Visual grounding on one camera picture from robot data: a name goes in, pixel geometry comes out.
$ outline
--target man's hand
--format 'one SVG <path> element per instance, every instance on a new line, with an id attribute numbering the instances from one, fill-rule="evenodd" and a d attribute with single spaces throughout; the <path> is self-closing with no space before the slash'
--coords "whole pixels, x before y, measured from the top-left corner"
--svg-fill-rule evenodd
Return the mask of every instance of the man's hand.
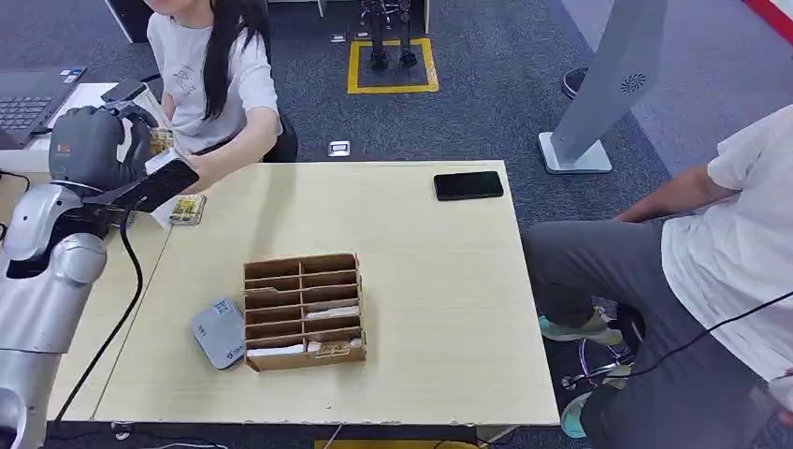
<path id="1" fill-rule="evenodd" d="M 640 223 L 657 217 L 690 212 L 738 194 L 716 184 L 707 166 L 691 167 L 664 182 L 652 194 L 636 202 L 614 220 Z"/>

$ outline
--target cardboard compartment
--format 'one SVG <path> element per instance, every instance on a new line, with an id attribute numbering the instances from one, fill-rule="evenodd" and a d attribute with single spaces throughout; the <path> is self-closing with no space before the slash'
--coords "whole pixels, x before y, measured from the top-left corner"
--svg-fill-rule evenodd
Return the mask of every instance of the cardboard compartment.
<path id="1" fill-rule="evenodd" d="M 303 314 L 299 305 L 281 306 L 267 309 L 251 309 L 245 312 L 246 325 L 261 325 L 283 321 L 300 320 Z"/>
<path id="2" fill-rule="evenodd" d="M 351 341 L 352 339 L 363 339 L 363 331 L 360 327 L 347 327 L 344 329 L 320 330 L 305 334 L 308 342 L 312 341 Z"/>
<path id="3" fill-rule="evenodd" d="M 311 304 L 303 305 L 303 312 L 310 313 L 312 311 L 326 311 L 328 309 L 338 309 L 341 307 L 352 307 L 357 305 L 359 305 L 357 297 L 353 299 L 338 299 L 336 301 L 312 302 Z"/>
<path id="4" fill-rule="evenodd" d="M 285 346 L 298 344 L 304 341 L 306 341 L 305 336 L 301 334 L 278 335 L 278 336 L 262 337 L 260 339 L 246 339 L 245 350 L 247 352 L 249 349 L 282 348 Z"/>
<path id="5" fill-rule="evenodd" d="M 312 302 L 338 301 L 341 299 L 358 298 L 358 285 L 326 285 L 304 289 L 302 292 L 303 304 Z"/>
<path id="6" fill-rule="evenodd" d="M 245 290 L 274 288 L 280 292 L 300 289 L 300 276 L 281 276 L 279 278 L 263 278 L 245 281 Z"/>
<path id="7" fill-rule="evenodd" d="M 288 335 L 300 336 L 303 333 L 303 323 L 300 320 L 284 323 L 262 323 L 245 326 L 245 340 L 259 340 L 269 337 L 283 337 Z"/>
<path id="8" fill-rule="evenodd" d="M 245 363 L 251 369 L 366 359 L 361 278 L 354 254 L 253 262 L 245 265 L 243 274 Z M 343 316 L 307 317 L 352 306 L 358 310 Z M 353 339 L 360 339 L 355 346 Z"/>
<path id="9" fill-rule="evenodd" d="M 278 292 L 266 288 L 245 291 L 245 310 L 300 304 L 300 292 Z"/>
<path id="10" fill-rule="evenodd" d="M 303 275 L 303 288 L 321 287 L 325 285 L 350 285 L 358 283 L 358 272 L 354 269 L 334 271 L 330 273 Z"/>
<path id="11" fill-rule="evenodd" d="M 303 261 L 304 274 L 348 269 L 357 269 L 355 256 L 352 254 L 317 255 Z"/>
<path id="12" fill-rule="evenodd" d="M 279 278 L 281 276 L 296 276 L 300 274 L 299 259 L 268 260 L 266 262 L 252 262 L 243 268 L 245 280 Z"/>
<path id="13" fill-rule="evenodd" d="M 343 329 L 345 327 L 360 327 L 361 317 L 359 315 L 335 316 L 332 318 L 318 318 L 306 320 L 304 323 L 306 333 L 318 332 L 321 330 Z"/>

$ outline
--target white t-shirt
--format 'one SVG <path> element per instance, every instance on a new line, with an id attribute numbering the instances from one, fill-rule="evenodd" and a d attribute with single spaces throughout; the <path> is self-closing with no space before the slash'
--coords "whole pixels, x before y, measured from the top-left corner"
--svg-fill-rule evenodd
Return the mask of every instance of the white t-shirt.
<path id="1" fill-rule="evenodd" d="M 165 92 L 176 105 L 171 120 L 174 139 L 179 148 L 188 152 L 199 152 L 236 136 L 245 127 L 245 112 L 250 109 L 264 107 L 278 113 L 265 44 L 257 36 L 243 49 L 247 33 L 242 33 L 229 54 L 231 82 L 223 112 L 215 120 L 203 120 L 207 104 L 204 58 L 211 33 L 211 27 L 187 28 L 156 13 L 149 19 L 147 35 L 154 59 L 163 76 Z"/>
<path id="2" fill-rule="evenodd" d="M 705 327 L 793 290 L 793 105 L 718 145 L 713 181 L 740 194 L 668 220 L 661 254 L 672 292 Z M 793 368 L 793 297 L 714 336 L 766 380 Z"/>

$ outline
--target long black hair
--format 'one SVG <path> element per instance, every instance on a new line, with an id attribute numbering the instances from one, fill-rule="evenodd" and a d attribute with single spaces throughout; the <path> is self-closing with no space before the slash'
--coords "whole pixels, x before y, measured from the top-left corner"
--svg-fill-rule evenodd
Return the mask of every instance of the long black hair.
<path id="1" fill-rule="evenodd" d="M 220 117 L 228 95 L 228 58 L 231 46 L 247 31 L 243 49 L 262 37 L 270 59 L 270 23 L 267 0 L 210 0 L 214 22 L 204 58 L 204 92 L 207 106 L 204 120 Z"/>

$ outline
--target black shoe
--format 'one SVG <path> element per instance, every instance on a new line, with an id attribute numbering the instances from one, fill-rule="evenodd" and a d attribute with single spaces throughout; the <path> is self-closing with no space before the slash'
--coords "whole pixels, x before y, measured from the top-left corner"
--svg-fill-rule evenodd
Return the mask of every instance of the black shoe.
<path id="1" fill-rule="evenodd" d="M 566 73 L 564 78 L 562 78 L 562 92 L 570 99 L 575 98 L 575 95 L 581 90 L 581 85 L 584 83 L 584 78 L 586 78 L 586 72 L 588 71 L 589 67 L 578 67 Z"/>
<path id="2" fill-rule="evenodd" d="M 388 68 L 388 54 L 385 51 L 379 53 L 373 51 L 371 55 L 372 70 L 382 72 Z"/>
<path id="3" fill-rule="evenodd" d="M 405 68 L 411 68 L 419 64 L 419 60 L 416 59 L 415 53 L 402 53 L 402 56 L 399 56 L 399 62 Z"/>

